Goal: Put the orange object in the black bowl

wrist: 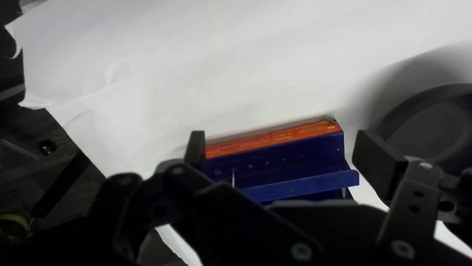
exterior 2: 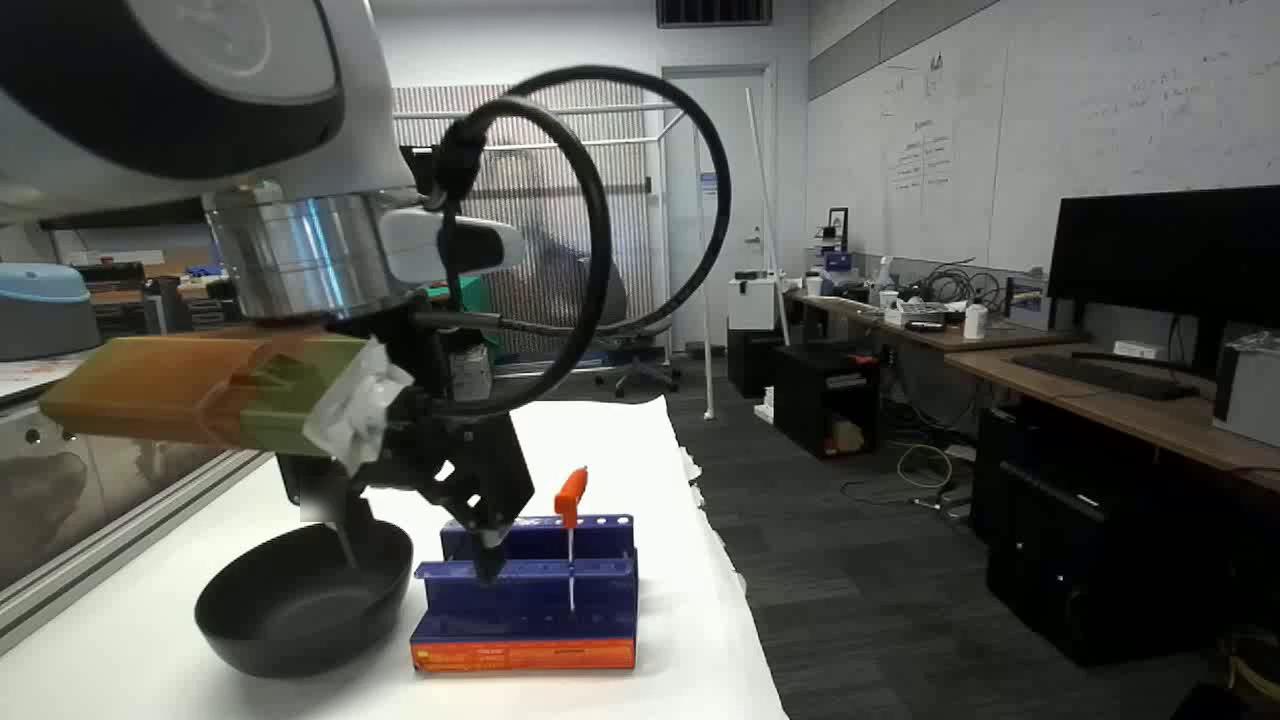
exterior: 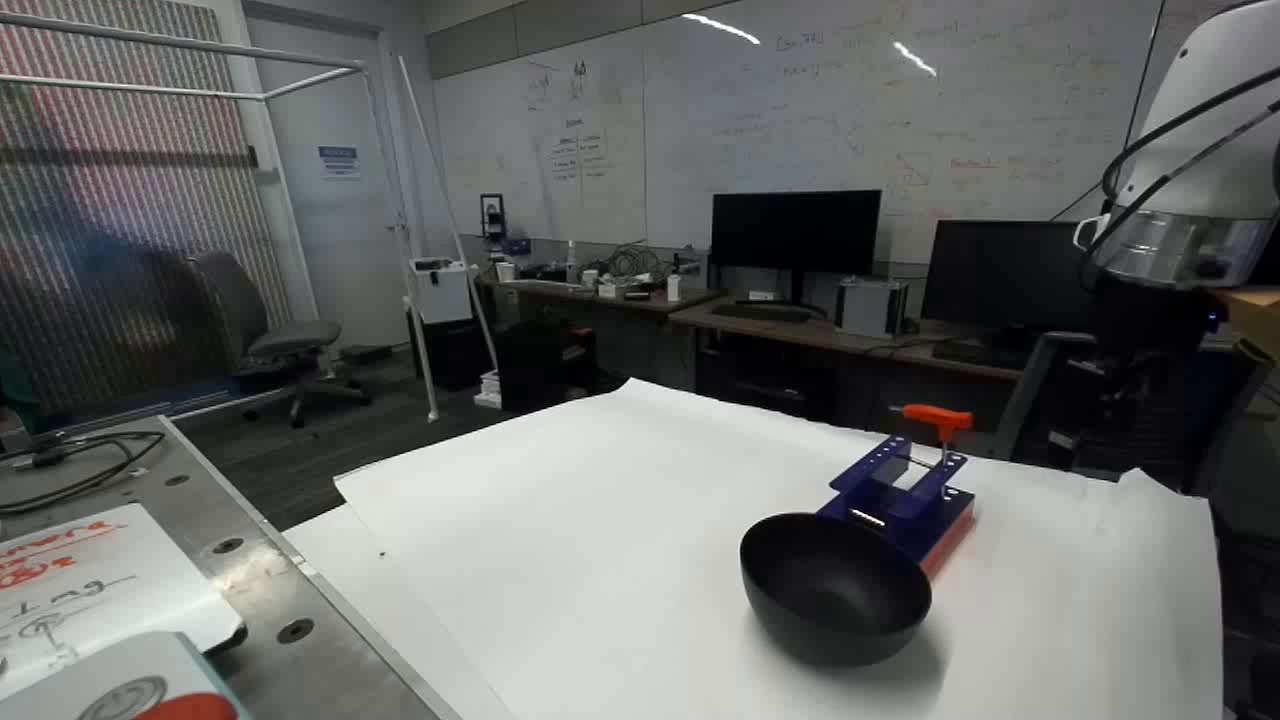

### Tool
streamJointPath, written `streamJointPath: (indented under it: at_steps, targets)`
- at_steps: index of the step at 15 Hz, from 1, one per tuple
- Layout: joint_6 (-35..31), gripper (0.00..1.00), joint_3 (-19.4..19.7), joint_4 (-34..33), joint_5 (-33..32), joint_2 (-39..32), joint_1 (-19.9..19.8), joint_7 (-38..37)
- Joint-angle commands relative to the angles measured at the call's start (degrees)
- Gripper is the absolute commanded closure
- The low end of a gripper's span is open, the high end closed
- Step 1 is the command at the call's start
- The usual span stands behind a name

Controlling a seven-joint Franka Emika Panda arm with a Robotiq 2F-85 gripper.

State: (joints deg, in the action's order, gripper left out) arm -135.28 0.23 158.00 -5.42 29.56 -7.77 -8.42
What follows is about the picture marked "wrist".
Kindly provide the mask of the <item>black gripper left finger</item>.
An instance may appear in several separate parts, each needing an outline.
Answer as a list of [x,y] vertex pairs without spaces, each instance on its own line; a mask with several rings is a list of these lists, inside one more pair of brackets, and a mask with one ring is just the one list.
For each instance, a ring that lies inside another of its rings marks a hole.
[[94,266],[141,266],[151,230],[170,224],[204,266],[324,266],[325,248],[294,222],[204,172],[206,134],[151,178],[110,177],[92,211]]

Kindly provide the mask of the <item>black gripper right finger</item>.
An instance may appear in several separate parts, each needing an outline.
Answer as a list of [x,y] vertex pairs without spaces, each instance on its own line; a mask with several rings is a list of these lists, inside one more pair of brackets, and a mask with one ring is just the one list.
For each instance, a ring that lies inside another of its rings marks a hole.
[[389,205],[377,236],[384,266],[471,266],[436,237],[439,221],[471,240],[471,186],[425,157],[405,154],[380,134],[361,129],[353,163]]

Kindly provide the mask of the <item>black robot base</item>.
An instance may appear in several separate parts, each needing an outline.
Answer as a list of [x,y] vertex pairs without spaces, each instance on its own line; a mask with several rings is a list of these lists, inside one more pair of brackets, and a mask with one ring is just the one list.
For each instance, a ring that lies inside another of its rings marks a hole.
[[23,55],[14,55],[17,44],[7,24],[21,14],[20,0],[2,0],[4,246],[82,228],[95,188],[104,180],[46,109],[32,110],[20,104],[26,97],[24,63]]

